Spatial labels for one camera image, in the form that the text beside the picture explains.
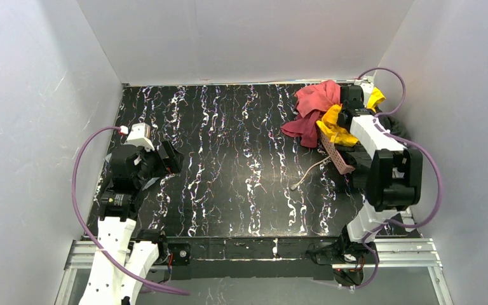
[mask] white string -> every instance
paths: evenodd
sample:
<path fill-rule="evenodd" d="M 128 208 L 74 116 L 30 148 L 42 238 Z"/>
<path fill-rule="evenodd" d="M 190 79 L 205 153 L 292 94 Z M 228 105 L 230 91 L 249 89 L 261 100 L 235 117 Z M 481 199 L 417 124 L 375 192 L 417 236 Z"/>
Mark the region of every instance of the white string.
<path fill-rule="evenodd" d="M 314 168 L 314 167 L 316 167 L 317 165 L 319 165 L 319 164 L 323 163 L 324 161 L 327 161 L 328 159 L 330 159 L 330 156 L 328 156 L 328 157 L 326 157 L 326 158 L 322 159 L 321 161 L 319 161 L 319 162 L 315 163 L 314 165 L 311 165 L 311 166 L 308 168 L 308 170 L 306 170 L 306 173 L 305 173 L 305 174 L 302 176 L 302 178 L 300 179 L 300 181 L 299 181 L 299 182 L 297 182 L 297 183 L 295 183 L 295 184 L 293 184 L 293 185 L 291 186 L 291 191 L 294 191 L 294 190 L 295 190 L 295 189 L 296 189 L 296 188 L 297 188 L 297 187 L 298 187 L 298 186 L 299 186 L 299 185 L 300 185 L 300 184 L 301 184 L 301 183 L 304 181 L 304 178 L 306 178 L 306 176 L 308 175 L 309 171 L 310 171 L 312 168 Z"/>

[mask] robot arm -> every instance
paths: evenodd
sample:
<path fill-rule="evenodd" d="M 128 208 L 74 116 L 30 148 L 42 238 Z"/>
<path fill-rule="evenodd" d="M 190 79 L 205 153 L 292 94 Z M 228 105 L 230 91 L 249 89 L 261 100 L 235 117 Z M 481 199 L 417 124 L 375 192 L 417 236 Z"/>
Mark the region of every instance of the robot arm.
<path fill-rule="evenodd" d="M 321 263 L 356 261 L 365 257 L 372 261 L 369 249 L 376 249 L 374 239 L 377 227 L 399 212 L 415 205 L 420 199 L 423 155 L 388 137 L 388 131 L 380 124 L 375 114 L 364 107 L 361 86 L 341 88 L 342 109 L 337 124 L 350 131 L 361 143 L 371 158 L 365 187 L 362 209 L 355 219 L 343 227 L 335 243 L 316 244 L 308 251 L 312 259 Z"/>
<path fill-rule="evenodd" d="M 107 251 L 118 263 L 141 278 L 146 277 L 159 257 L 167 255 L 164 236 L 156 231 L 141 231 L 130 248 L 141 205 L 136 200 L 139 191 L 154 184 L 158 178 L 168 173 L 179 173 L 182 169 L 183 156 L 171 143 L 164 141 L 157 150 L 149 134 L 149 125 L 135 124 L 126 142 L 111 153 L 111 183 L 100 198 L 98 219 L 98 240 L 104 248 L 95 253 L 81 305 L 133 305 L 141 289 L 140 282 L 115 268 L 102 251 Z"/>

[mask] crumpled cloth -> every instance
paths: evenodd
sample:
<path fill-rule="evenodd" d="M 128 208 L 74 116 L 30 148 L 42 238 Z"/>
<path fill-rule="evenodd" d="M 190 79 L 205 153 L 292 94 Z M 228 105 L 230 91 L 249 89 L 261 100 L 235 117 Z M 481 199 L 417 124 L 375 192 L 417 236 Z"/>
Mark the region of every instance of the crumpled cloth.
<path fill-rule="evenodd" d="M 334 81 L 324 81 L 317 85 L 305 86 L 295 93 L 298 98 L 296 110 L 298 116 L 295 121 L 285 123 L 281 130 L 289 137 L 300 137 L 300 145 L 316 148 L 318 133 L 315 122 L 332 107 L 339 105 L 341 87 Z"/>
<path fill-rule="evenodd" d="M 341 87 L 335 81 L 324 81 L 317 85 L 305 86 L 298 90 L 296 110 L 305 118 L 311 111 L 327 112 L 332 105 L 339 105 Z"/>
<path fill-rule="evenodd" d="M 320 115 L 321 112 L 317 110 L 311 111 L 305 118 L 298 114 L 295 121 L 284 124 L 281 130 L 289 137 L 300 137 L 300 145 L 315 148 L 318 140 L 315 121 L 320 119 Z"/>
<path fill-rule="evenodd" d="M 369 97 L 366 108 L 377 112 L 376 107 L 385 99 L 386 97 L 384 97 L 383 93 L 375 87 L 373 88 L 371 96 Z M 353 147 L 356 143 L 358 143 L 358 139 L 354 135 L 350 134 L 347 129 L 341 128 L 337 125 L 337 116 L 340 111 L 340 105 L 333 105 L 330 107 L 327 113 L 325 113 L 323 118 L 316 122 L 316 124 L 319 129 L 330 139 L 330 142 Z"/>

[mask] white connector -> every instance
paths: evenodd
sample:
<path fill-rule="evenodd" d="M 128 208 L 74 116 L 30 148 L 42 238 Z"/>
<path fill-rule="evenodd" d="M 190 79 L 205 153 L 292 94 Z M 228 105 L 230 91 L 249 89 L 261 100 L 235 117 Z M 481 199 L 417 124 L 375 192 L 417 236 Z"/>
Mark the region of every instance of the white connector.
<path fill-rule="evenodd" d="M 147 151 L 155 150 L 150 139 L 151 127 L 147 123 L 137 123 L 132 125 L 129 136 L 125 144 L 133 146 L 143 146 Z"/>
<path fill-rule="evenodd" d="M 119 133 L 122 134 L 122 135 L 127 135 L 127 134 L 130 133 L 130 131 L 128 130 L 128 127 L 121 126 L 121 129 L 120 129 Z"/>

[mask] metal frame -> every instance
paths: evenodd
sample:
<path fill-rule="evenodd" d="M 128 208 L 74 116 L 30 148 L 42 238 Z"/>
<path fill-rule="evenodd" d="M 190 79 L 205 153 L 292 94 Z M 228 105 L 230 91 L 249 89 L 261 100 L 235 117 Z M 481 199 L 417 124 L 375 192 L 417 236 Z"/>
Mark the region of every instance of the metal frame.
<path fill-rule="evenodd" d="M 373 75 L 366 75 L 362 79 L 373 83 L 375 78 L 374 71 Z M 284 85 L 284 84 L 318 84 L 323 81 L 333 80 L 338 84 L 354 84 L 356 79 L 336 79 L 336 78 L 313 78 L 313 79 L 288 79 L 284 81 L 258 81 L 258 82 L 243 82 L 243 83 L 191 83 L 191 84 L 157 84 L 157 85 L 145 85 L 145 84 L 130 84 L 123 83 L 124 87 L 149 87 L 149 86 L 231 86 L 231 85 Z"/>
<path fill-rule="evenodd" d="M 375 243 L 380 268 L 428 268 L 439 305 L 453 304 L 442 274 L 442 262 L 431 238 L 379 238 L 375 240 Z M 92 241 L 72 242 L 55 301 L 56 305 L 68 305 L 77 271 L 91 268 L 95 251 L 96 246 Z M 349 268 L 349 265 L 333 264 L 332 268 Z M 374 265 L 365 265 L 365 268 L 374 268 Z M 166 267 L 153 266 L 151 270 L 166 270 Z"/>

